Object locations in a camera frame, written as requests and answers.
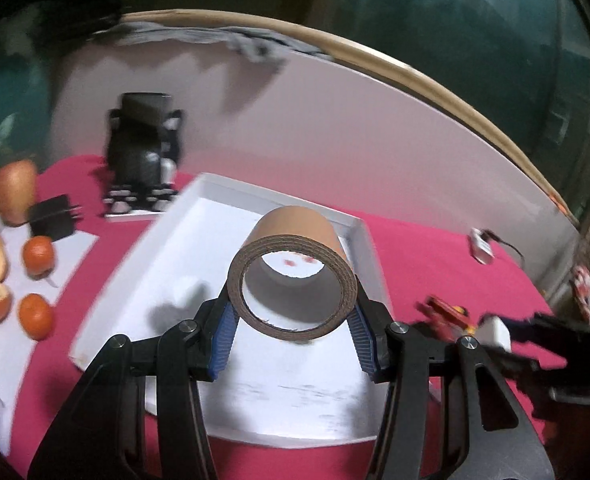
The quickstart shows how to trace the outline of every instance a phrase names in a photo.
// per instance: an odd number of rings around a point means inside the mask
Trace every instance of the pink table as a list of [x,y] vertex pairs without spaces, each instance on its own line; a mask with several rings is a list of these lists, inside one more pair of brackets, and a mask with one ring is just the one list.
[[[40,342],[32,356],[19,393],[12,427],[9,461],[26,475],[48,426],[80,377],[69,361],[68,349],[94,298],[120,263],[148,222],[109,223],[101,218],[100,198],[105,177],[98,156],[76,156],[62,160],[39,178],[40,198],[67,193],[72,203],[82,205],[84,219],[78,229],[99,237],[70,280],[57,303],[56,330]],[[190,177],[179,176],[184,186]],[[452,304],[466,306],[474,319],[484,312],[529,317],[548,312],[548,306],[512,259],[501,250],[490,266],[481,266],[469,255],[466,236],[433,228],[351,212],[364,218],[373,236],[386,277],[395,319],[421,319],[415,302],[435,294]],[[517,351],[540,359],[544,365],[559,359],[532,346]],[[527,413],[531,405],[518,398]],[[438,410],[429,406],[427,470],[437,464]],[[541,421],[534,421],[542,433]],[[146,446],[149,469],[159,473],[155,419],[146,418]],[[219,477],[223,480],[313,480],[362,479],[372,443],[303,450],[268,449],[211,439]]]

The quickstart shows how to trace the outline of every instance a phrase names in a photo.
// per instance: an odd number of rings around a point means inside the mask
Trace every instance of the toy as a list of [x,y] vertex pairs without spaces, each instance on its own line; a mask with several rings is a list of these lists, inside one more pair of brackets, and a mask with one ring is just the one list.
[[114,179],[104,197],[107,216],[163,212],[177,195],[171,183],[180,158],[182,112],[170,111],[170,104],[167,94],[131,92],[110,111],[106,161]]

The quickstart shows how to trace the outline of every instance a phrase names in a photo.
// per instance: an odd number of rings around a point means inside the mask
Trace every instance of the brown packing tape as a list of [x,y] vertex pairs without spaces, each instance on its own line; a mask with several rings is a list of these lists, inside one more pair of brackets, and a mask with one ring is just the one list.
[[[262,258],[280,251],[311,256],[323,267],[305,278],[289,278]],[[280,207],[260,219],[230,264],[227,288],[251,327],[290,341],[333,331],[357,299],[357,279],[332,225],[301,206]]]

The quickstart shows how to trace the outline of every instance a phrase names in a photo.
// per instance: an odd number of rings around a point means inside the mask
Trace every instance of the metal bolt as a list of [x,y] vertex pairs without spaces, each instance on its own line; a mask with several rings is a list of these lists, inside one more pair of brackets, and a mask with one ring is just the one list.
[[475,339],[473,336],[466,335],[460,339],[460,344],[464,348],[468,348],[469,350],[474,350],[475,348],[478,347],[479,343],[478,343],[478,340]]
[[192,319],[184,319],[181,323],[179,323],[179,330],[188,334],[195,332],[197,330],[197,323],[195,323]]
[[396,334],[405,334],[408,332],[408,325],[406,323],[402,323],[401,321],[393,321],[389,328],[391,332]]
[[123,334],[114,335],[108,342],[111,348],[121,348],[126,344],[126,336]]

